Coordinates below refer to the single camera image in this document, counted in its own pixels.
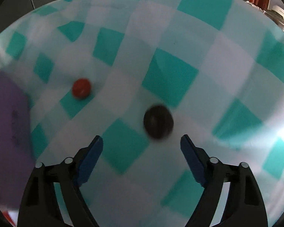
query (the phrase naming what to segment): silver screw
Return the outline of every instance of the silver screw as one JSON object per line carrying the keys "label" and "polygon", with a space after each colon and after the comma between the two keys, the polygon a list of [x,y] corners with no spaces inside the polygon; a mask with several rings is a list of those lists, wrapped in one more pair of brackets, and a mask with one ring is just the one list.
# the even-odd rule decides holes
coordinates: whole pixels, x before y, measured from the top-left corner
{"label": "silver screw", "polygon": [[72,157],[68,157],[68,158],[66,158],[65,160],[64,160],[64,163],[65,164],[70,164],[70,163],[72,163],[73,162],[73,158]]}
{"label": "silver screw", "polygon": [[244,168],[248,168],[249,167],[249,165],[246,162],[241,162],[241,166],[244,167]]}
{"label": "silver screw", "polygon": [[219,163],[219,160],[218,160],[216,157],[211,157],[211,158],[209,159],[209,161],[210,161],[211,163],[213,163],[213,164]]}
{"label": "silver screw", "polygon": [[35,167],[36,167],[36,168],[40,168],[41,166],[43,166],[43,163],[42,163],[42,162],[38,162],[38,163],[35,164]]}

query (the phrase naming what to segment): small red fruit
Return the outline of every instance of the small red fruit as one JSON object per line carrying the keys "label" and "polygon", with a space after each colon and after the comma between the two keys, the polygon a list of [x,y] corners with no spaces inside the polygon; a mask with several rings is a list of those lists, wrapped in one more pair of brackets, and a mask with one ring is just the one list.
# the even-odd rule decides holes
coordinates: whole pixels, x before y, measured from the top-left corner
{"label": "small red fruit", "polygon": [[72,93],[75,98],[84,99],[91,93],[91,83],[86,78],[80,78],[73,84]]}

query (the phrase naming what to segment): purple object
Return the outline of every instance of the purple object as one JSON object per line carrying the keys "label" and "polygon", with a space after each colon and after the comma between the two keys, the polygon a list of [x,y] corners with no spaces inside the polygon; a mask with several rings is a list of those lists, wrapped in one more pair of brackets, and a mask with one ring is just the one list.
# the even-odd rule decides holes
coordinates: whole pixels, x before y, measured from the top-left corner
{"label": "purple object", "polygon": [[19,209],[34,164],[27,97],[0,72],[0,206]]}

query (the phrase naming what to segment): red round object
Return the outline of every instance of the red round object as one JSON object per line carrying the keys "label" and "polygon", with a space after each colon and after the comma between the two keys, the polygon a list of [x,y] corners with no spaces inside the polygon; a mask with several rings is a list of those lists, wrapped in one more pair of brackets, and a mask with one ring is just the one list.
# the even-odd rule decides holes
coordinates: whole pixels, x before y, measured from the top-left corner
{"label": "red round object", "polygon": [[86,78],[80,78],[73,84],[72,93],[75,98],[84,99],[91,93],[91,83]]}

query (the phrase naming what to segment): black ball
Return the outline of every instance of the black ball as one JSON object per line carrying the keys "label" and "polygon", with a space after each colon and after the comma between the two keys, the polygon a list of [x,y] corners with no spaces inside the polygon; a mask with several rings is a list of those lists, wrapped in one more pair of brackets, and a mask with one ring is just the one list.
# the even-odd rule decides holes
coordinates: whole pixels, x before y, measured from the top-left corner
{"label": "black ball", "polygon": [[163,105],[150,107],[144,114],[144,128],[153,139],[163,139],[173,130],[173,117]]}

